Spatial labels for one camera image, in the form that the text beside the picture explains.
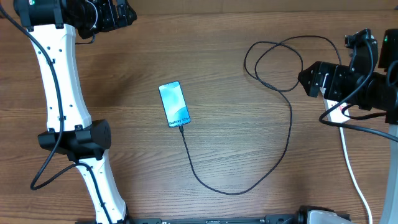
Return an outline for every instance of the wooden table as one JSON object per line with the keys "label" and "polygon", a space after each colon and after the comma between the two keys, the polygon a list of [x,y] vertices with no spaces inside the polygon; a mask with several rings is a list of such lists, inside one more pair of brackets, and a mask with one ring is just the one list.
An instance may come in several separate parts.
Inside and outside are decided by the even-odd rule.
{"label": "wooden table", "polygon": [[[158,86],[175,80],[183,86],[192,117],[185,135],[202,181],[228,192],[244,190],[278,160],[289,124],[285,101],[243,70],[250,45],[323,35],[338,46],[348,64],[345,34],[367,27],[381,40],[397,21],[394,11],[141,16],[131,27],[98,35],[93,45],[77,46],[85,102],[93,119],[106,118],[111,125],[111,167],[131,214],[163,219],[261,217],[318,205],[366,223],[338,129],[318,122],[324,111],[321,98],[308,97],[300,85],[286,94],[294,123],[284,160],[252,191],[225,196],[204,188],[192,175],[181,135],[165,121]],[[49,153],[37,143],[37,135],[46,130],[45,95],[30,41],[4,19],[0,30],[0,223],[94,219],[76,169],[44,189],[29,189]],[[324,40],[297,39],[289,45],[302,54],[305,68],[317,60],[338,62]],[[253,50],[250,70],[268,47]],[[259,71],[265,81],[289,88],[297,80],[300,61],[292,52],[277,49],[264,58]],[[361,125],[388,131],[382,118]],[[351,130],[346,138],[358,184],[378,222],[389,142]],[[56,155],[40,181],[69,164],[66,156]]]}

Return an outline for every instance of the brown wooden surface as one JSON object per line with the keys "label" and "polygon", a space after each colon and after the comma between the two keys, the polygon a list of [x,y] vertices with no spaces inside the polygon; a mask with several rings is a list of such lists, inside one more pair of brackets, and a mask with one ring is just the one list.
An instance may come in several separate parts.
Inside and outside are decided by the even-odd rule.
{"label": "brown wooden surface", "polygon": [[[17,17],[12,3],[2,0],[4,8]],[[396,0],[129,0],[141,15],[202,14],[226,12],[297,12],[393,10]]]}
{"label": "brown wooden surface", "polygon": [[[278,168],[254,190],[225,196],[201,186],[192,175],[178,129],[165,121],[158,86],[179,80],[192,122],[185,134],[194,166],[210,186],[235,192],[252,186],[280,157],[289,111],[284,100],[243,72],[243,58],[258,40],[324,35],[339,47],[344,35],[365,27],[381,40],[397,27],[394,11],[296,12],[141,16],[133,26],[100,34],[94,45],[76,47],[86,105],[93,119],[106,118],[113,132],[111,167],[134,217],[261,217],[318,205],[351,214],[366,213],[349,177],[338,130],[318,122],[321,98],[299,85],[287,93],[294,109],[289,150]],[[337,62],[324,40],[289,44],[304,58]],[[266,47],[249,56],[252,68]],[[37,144],[46,130],[45,95],[30,41],[8,21],[0,21],[0,223],[73,223],[94,218],[93,205],[76,169],[44,189],[29,184],[48,155]],[[259,66],[264,80],[292,86],[299,59],[285,49]],[[387,131],[383,119],[362,125]],[[346,131],[353,170],[378,222],[384,204],[389,143]],[[56,155],[41,181],[69,165]]]}

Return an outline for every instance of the black cable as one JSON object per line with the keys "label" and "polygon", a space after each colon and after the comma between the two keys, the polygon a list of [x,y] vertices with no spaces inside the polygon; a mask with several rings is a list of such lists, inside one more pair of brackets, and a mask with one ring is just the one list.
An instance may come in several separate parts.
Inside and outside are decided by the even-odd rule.
{"label": "black cable", "polygon": [[75,44],[76,45],[94,44],[94,41],[95,41],[95,33],[93,33],[93,38],[92,38],[92,40],[90,42],[87,42],[87,43],[75,43]]}
{"label": "black cable", "polygon": [[281,157],[280,157],[279,160],[276,162],[276,164],[271,168],[271,170],[268,171],[263,177],[261,177],[253,186],[251,186],[250,188],[248,188],[247,190],[244,190],[244,191],[242,191],[242,192],[229,193],[229,192],[223,192],[223,191],[214,189],[214,188],[212,188],[212,187],[206,185],[205,183],[203,183],[203,182],[200,180],[200,178],[197,176],[197,174],[196,174],[196,172],[195,172],[195,169],[194,169],[194,167],[193,167],[192,160],[191,160],[191,156],[190,156],[190,154],[189,154],[189,150],[188,150],[188,146],[187,146],[187,142],[186,142],[186,140],[185,140],[185,135],[184,135],[184,131],[183,131],[183,126],[179,126],[180,132],[181,132],[181,135],[182,135],[182,139],[183,139],[183,142],[184,142],[184,145],[185,145],[185,150],[187,151],[188,160],[189,160],[189,163],[190,163],[190,165],[191,165],[192,173],[193,173],[193,175],[195,176],[195,178],[197,179],[197,181],[199,181],[199,183],[201,183],[201,184],[202,184],[204,187],[206,187],[207,189],[212,190],[212,191],[217,192],[217,193],[220,193],[220,194],[225,194],[225,195],[242,195],[242,194],[245,194],[245,193],[249,192],[250,190],[252,190],[253,188],[255,188],[258,184],[260,184],[260,182],[261,182],[262,180],[264,180],[264,179],[265,179],[265,178],[266,178],[266,177],[279,165],[279,163],[280,163],[280,162],[282,161],[282,159],[284,158],[284,156],[285,156],[285,154],[286,154],[286,152],[287,152],[287,148],[288,148],[288,146],[289,146],[289,139],[290,139],[290,134],[291,134],[291,130],[292,130],[293,109],[292,109],[292,105],[290,104],[290,101],[286,98],[286,96],[283,94],[283,92],[288,92],[288,91],[293,90],[293,89],[299,84],[299,82],[297,82],[292,88],[290,88],[290,89],[288,89],[288,90],[280,90],[280,89],[278,89],[278,88],[272,86],[271,84],[262,81],[262,80],[260,79],[260,77],[258,76],[257,72],[256,72],[256,76],[250,74],[250,72],[248,71],[247,66],[246,66],[246,60],[247,60],[247,57],[248,57],[248,55],[249,55],[249,52],[251,51],[251,49],[252,49],[255,45],[257,45],[257,44],[274,44],[275,46],[273,46],[273,47],[271,47],[270,49],[268,49],[268,50],[259,58],[259,60],[257,61],[256,64],[258,64],[258,62],[260,61],[260,59],[263,58],[263,56],[265,56],[266,53],[268,53],[269,51],[271,51],[272,49],[274,49],[274,48],[276,48],[276,47],[278,47],[278,46],[283,46],[283,47],[286,47],[286,48],[288,48],[289,50],[295,52],[295,53],[298,55],[298,57],[300,58],[300,61],[301,61],[301,71],[303,71],[303,58],[302,58],[302,56],[301,56],[295,49],[293,49],[292,47],[289,47],[288,45],[283,44],[283,42],[288,41],[288,40],[290,40],[290,39],[302,38],[302,37],[317,37],[317,38],[321,38],[321,39],[327,40],[327,41],[335,48],[336,53],[337,53],[337,56],[338,56],[338,59],[339,59],[339,61],[340,61],[340,63],[341,63],[341,59],[340,59],[340,55],[339,55],[338,49],[337,49],[336,46],[333,44],[333,42],[331,42],[329,39],[327,39],[327,38],[325,38],[325,37],[312,36],[312,35],[299,36],[299,37],[291,37],[291,38],[286,39],[286,40],[284,40],[284,41],[282,41],[282,42],[279,42],[279,43],[277,43],[277,42],[271,42],[271,41],[259,41],[259,42],[256,42],[256,43],[252,44],[252,46],[249,48],[249,50],[248,50],[248,52],[246,53],[246,56],[245,56],[245,58],[244,58],[243,65],[244,65],[244,69],[246,70],[246,72],[248,73],[248,75],[250,75],[250,76],[251,76],[252,78],[254,78],[255,80],[261,82],[265,87],[270,88],[271,90],[277,91],[277,92],[284,98],[284,100],[287,102],[287,104],[288,104],[288,106],[289,106],[289,110],[290,110],[289,131],[288,131],[288,133],[287,133],[287,140],[286,140],[285,149],[284,149],[284,151],[283,151]]}
{"label": "black cable", "polygon": [[45,181],[43,184],[40,184],[38,186],[35,186],[37,180],[39,179],[39,177],[42,175],[43,171],[45,170],[45,168],[47,167],[47,165],[49,164],[51,158],[54,156],[54,154],[56,153],[58,146],[61,142],[61,138],[62,138],[62,134],[63,134],[63,126],[64,126],[64,118],[63,118],[63,110],[62,110],[62,101],[61,101],[61,92],[60,92],[60,87],[59,87],[59,83],[58,83],[58,78],[57,75],[55,73],[55,69],[54,69],[54,65],[48,55],[48,53],[45,51],[45,49],[43,48],[43,46],[30,34],[28,33],[22,26],[20,26],[2,7],[2,4],[0,2],[0,12],[4,15],[4,17],[6,19],[8,19],[16,28],[18,28],[23,34],[25,34],[26,36],[28,36],[28,38],[37,46],[37,48],[39,48],[39,50],[43,53],[49,67],[51,70],[51,74],[54,80],[54,85],[55,85],[55,92],[57,94],[57,101],[58,101],[58,110],[60,113],[60,132],[58,135],[58,139],[57,142],[55,143],[54,148],[51,150],[51,153],[49,154],[49,156],[47,157],[47,159],[45,160],[45,162],[43,163],[42,167],[39,169],[39,171],[37,172],[36,176],[34,177],[32,183],[30,184],[30,189],[31,190],[38,190],[41,189],[42,187],[46,186],[47,184],[51,183],[53,180],[55,180],[57,177],[59,177],[61,174],[63,174],[64,172],[66,172],[67,170],[71,169],[72,167],[76,167],[76,166],[85,166],[88,171],[91,174],[91,177],[93,178],[93,182],[94,182],[94,186],[95,186],[95,190],[99,199],[99,202],[101,203],[101,207],[104,209],[106,218],[108,219],[109,223],[112,224],[112,220],[111,217],[109,216],[109,213],[106,209],[106,207],[104,206],[104,203],[102,201],[101,198],[101,194],[100,191],[98,189],[98,184],[97,181],[95,179],[94,173],[91,170],[91,167],[89,165],[86,164],[82,164],[82,163],[77,163],[77,164],[73,164],[70,165],[68,167],[66,167],[65,169],[61,170],[58,174],[55,174],[53,177],[51,177],[49,180]]}
{"label": "black cable", "polygon": [[382,112],[382,113],[372,113],[372,114],[367,114],[367,115],[364,115],[364,116],[350,116],[350,115],[345,114],[345,113],[346,113],[346,110],[347,110],[348,108],[353,107],[353,106],[354,106],[354,105],[352,105],[352,104],[345,106],[345,107],[341,110],[341,113],[342,113],[344,116],[346,116],[347,118],[355,119],[355,120],[358,120],[358,121],[363,121],[363,120],[372,119],[372,118],[378,118],[378,117],[387,115],[386,112]]}
{"label": "black cable", "polygon": [[371,45],[369,44],[368,41],[364,41],[364,43],[366,44],[366,47],[368,48],[368,52],[369,52],[369,58],[371,61],[371,66],[370,66],[370,71],[369,74],[367,75],[367,77],[365,78],[365,80],[357,87],[357,89],[355,89],[352,93],[350,93],[345,99],[341,100],[339,103],[337,103],[335,106],[332,106],[330,109],[326,110],[324,113],[321,114],[321,116],[319,117],[319,122],[321,122],[322,124],[326,124],[329,126],[334,126],[334,127],[339,127],[339,128],[349,128],[349,129],[353,129],[353,130],[357,130],[357,131],[363,131],[366,133],[371,133],[371,134],[376,134],[378,136],[393,140],[395,142],[398,142],[398,138],[396,136],[393,136],[391,134],[387,134],[384,133],[382,131],[379,130],[375,130],[375,129],[371,129],[371,128],[365,128],[365,127],[361,127],[361,126],[357,126],[357,125],[352,125],[352,124],[345,124],[345,123],[336,123],[336,122],[332,122],[332,121],[326,121],[324,120],[324,118],[330,113],[332,112],[334,109],[336,109],[337,107],[339,107],[340,105],[342,105],[343,103],[345,103],[347,100],[349,100],[351,97],[353,97],[355,94],[357,94],[357,92],[365,85],[367,84],[367,82],[369,81],[369,79],[372,76],[373,73],[373,54],[372,54],[372,48]]}
{"label": "black cable", "polygon": [[393,61],[393,62],[390,64],[390,66],[388,67],[388,70],[387,70],[387,77],[386,77],[387,86],[395,85],[395,84],[398,82],[398,79],[397,79],[397,77],[396,77],[396,80],[395,80],[393,83],[390,83],[390,78],[391,78],[392,69],[394,68],[394,66],[395,66],[397,63],[398,63],[398,60],[395,60],[395,61]]}

